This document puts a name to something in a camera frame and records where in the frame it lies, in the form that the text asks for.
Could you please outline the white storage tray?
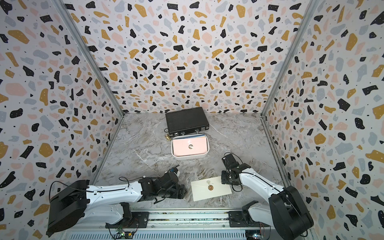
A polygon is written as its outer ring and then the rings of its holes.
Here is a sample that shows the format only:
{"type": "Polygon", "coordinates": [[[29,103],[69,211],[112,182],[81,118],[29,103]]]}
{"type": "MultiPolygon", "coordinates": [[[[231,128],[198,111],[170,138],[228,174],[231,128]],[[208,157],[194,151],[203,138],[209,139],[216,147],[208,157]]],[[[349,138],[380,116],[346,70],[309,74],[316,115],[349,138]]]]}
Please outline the white storage tray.
{"type": "Polygon", "coordinates": [[[204,158],[209,151],[209,140],[204,134],[178,136],[171,141],[171,154],[178,160],[204,158]]]}

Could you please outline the pink envelope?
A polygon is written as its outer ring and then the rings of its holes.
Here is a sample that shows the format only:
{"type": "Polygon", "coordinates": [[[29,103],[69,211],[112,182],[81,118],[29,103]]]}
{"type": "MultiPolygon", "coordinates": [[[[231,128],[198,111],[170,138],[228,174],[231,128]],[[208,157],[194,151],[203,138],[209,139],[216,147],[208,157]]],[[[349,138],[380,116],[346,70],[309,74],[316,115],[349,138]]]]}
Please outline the pink envelope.
{"type": "Polygon", "coordinates": [[[173,140],[173,152],[176,157],[202,155],[207,151],[205,136],[173,140]]]}

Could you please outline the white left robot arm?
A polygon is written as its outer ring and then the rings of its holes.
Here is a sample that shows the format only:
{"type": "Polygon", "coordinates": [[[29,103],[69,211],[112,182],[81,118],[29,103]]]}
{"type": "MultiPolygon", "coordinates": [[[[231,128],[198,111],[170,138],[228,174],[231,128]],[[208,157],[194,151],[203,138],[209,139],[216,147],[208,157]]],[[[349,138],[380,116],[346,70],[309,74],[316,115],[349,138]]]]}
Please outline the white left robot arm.
{"type": "Polygon", "coordinates": [[[108,230],[146,227],[149,213],[134,214],[131,204],[165,199],[182,200],[187,189],[179,183],[179,171],[169,169],[162,177],[141,177],[134,181],[121,178],[123,184],[95,186],[79,180],[50,197],[47,236],[66,231],[76,224],[105,223],[108,230]]]}

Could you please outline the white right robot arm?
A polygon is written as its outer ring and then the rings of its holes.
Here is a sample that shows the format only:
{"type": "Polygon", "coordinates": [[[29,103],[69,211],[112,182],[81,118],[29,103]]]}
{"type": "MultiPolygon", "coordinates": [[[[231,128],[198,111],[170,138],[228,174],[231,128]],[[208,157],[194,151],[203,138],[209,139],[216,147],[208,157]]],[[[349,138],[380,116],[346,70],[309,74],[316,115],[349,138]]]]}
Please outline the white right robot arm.
{"type": "Polygon", "coordinates": [[[298,190],[293,186],[282,187],[254,171],[248,164],[224,163],[221,181],[231,187],[248,187],[268,201],[263,205],[252,201],[241,211],[230,211],[230,227],[257,227],[263,224],[274,228],[284,240],[306,237],[314,220],[298,190]]]}

